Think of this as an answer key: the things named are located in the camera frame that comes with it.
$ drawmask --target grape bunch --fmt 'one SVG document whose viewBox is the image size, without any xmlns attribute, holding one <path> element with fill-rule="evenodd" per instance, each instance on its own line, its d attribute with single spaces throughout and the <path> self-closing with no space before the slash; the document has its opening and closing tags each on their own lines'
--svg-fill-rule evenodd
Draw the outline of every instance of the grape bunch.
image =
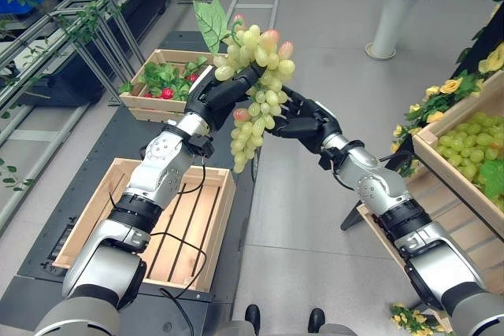
<svg viewBox="0 0 504 336">
<path fill-rule="evenodd" d="M 504 158 L 504 116 L 478 112 L 440 137 L 436 150 L 483 191 L 486 178 L 480 174 L 481 165 Z M 504 211 L 504 196 L 491 200 Z"/>
<path fill-rule="evenodd" d="M 275 127 L 274 116 L 282 113 L 280 105 L 287 101 L 282 91 L 283 83 L 292 78 L 295 64 L 289 58 L 294 46 L 284 42 L 278 47 L 280 36 L 276 30 L 261 33 L 257 25 L 245 27 L 242 15 L 232 21 L 231 35 L 224 41 L 228 44 L 227 57 L 215 57 L 215 77 L 231 79 L 251 62 L 266 67 L 264 74 L 246 94 L 252 100 L 248 109 L 235 109 L 235 129 L 231 132 L 231 154 L 235 157 L 234 172 L 240 173 L 248 160 L 253 159 L 255 150 L 262 146 L 264 130 Z"/>
</svg>

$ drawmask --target wooden crate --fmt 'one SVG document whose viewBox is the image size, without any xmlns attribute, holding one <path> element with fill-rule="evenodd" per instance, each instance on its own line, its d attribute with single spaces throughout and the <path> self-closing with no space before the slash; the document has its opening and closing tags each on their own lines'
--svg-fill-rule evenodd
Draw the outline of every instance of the wooden crate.
<svg viewBox="0 0 504 336">
<path fill-rule="evenodd" d="M 120 158 L 113 161 L 58 254 L 55 266 L 70 267 L 98 222 L 112 210 L 109 194 L 114 201 L 119 201 L 139 163 Z M 183 176 L 180 190 L 190 190 L 201 180 L 202 168 L 193 166 Z M 228 169 L 206 168 L 202 189 L 177 196 L 161 214 L 153 229 L 153 233 L 167 231 L 174 234 L 200 247 L 207 254 L 205 267 L 191 286 L 192 290 L 210 290 L 235 189 Z M 153 236 L 140 256 L 147 262 L 144 282 L 179 288 L 192 280 L 204 260 L 197 250 L 164 235 Z"/>
<path fill-rule="evenodd" d="M 166 122 L 167 120 L 179 120 L 183 115 L 186 102 L 177 100 L 163 100 L 160 98 L 144 98 L 146 86 L 139 83 L 139 76 L 148 62 L 172 63 L 180 73 L 183 74 L 184 65 L 187 62 L 195 61 L 197 57 L 208 58 L 208 63 L 213 64 L 213 56 L 210 53 L 182 51 L 182 50 L 160 50 L 156 49 L 143 64 L 142 68 L 132 79 L 133 90 L 131 94 L 121 94 L 120 98 L 132 112 L 137 120 Z"/>
<path fill-rule="evenodd" d="M 470 118 L 475 112 L 504 116 L 504 71 L 487 80 L 478 98 L 469 96 L 450 108 L 440 121 L 429 124 L 413 137 L 415 154 L 450 185 L 504 238 L 504 212 L 452 167 L 434 147 L 438 138 Z"/>
<path fill-rule="evenodd" d="M 433 220 L 439 222 L 467 253 L 480 269 L 487 288 L 495 293 L 504 293 L 504 242 L 481 222 L 451 190 L 439 181 L 427 168 L 406 183 L 411 195 L 422 205 Z M 365 222 L 371 227 L 397 264 L 404 271 L 404 260 L 394 244 L 387 239 L 384 231 L 372 219 L 372 213 L 365 205 L 358 206 Z M 451 331 L 445 312 L 432 312 L 437 320 Z"/>
</svg>

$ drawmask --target robotic arm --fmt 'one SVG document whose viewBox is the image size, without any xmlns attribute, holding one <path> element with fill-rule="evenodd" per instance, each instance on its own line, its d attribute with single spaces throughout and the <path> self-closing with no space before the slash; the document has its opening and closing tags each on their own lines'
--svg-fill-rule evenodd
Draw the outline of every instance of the robotic arm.
<svg viewBox="0 0 504 336">
<path fill-rule="evenodd" d="M 195 83 L 178 124 L 166 124 L 146 148 L 128 187 L 90 235 L 63 282 L 63 302 L 42 320 L 35 336 L 118 335 L 120 310 L 139 292 L 147 247 L 163 209 L 177 195 L 195 157 L 213 152 L 219 130 L 264 69 L 252 64 L 220 83 L 207 68 Z M 504 334 L 504 303 L 484 290 L 473 263 L 408 193 L 399 174 L 378 166 L 361 141 L 349 141 L 320 103 L 285 89 L 290 100 L 272 134 L 297 138 L 345 187 L 356 190 L 406 261 L 420 297 L 452 316 L 458 336 Z"/>
</svg>

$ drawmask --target white vase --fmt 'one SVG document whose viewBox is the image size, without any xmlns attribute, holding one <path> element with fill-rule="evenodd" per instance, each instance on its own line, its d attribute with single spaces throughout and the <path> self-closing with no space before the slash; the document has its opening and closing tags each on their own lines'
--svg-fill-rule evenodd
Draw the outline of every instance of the white vase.
<svg viewBox="0 0 504 336">
<path fill-rule="evenodd" d="M 395 56 L 401 27 L 417 0 L 385 0 L 375 38 L 365 46 L 365 52 L 374 59 L 386 60 Z"/>
</svg>

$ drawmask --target person's foot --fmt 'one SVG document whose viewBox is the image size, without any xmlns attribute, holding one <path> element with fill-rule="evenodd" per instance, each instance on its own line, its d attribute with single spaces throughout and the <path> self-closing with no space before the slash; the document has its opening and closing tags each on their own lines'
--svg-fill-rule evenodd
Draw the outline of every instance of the person's foot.
<svg viewBox="0 0 504 336">
<path fill-rule="evenodd" d="M 252 323 L 254 326 L 254 333 L 258 336 L 259 330 L 261 329 L 261 312 L 259 312 L 259 307 L 256 305 L 249 305 L 245 310 L 245 320 Z"/>
<path fill-rule="evenodd" d="M 325 314 L 320 308 L 314 308 L 309 314 L 308 333 L 317 334 L 320 328 L 325 324 Z"/>
</svg>

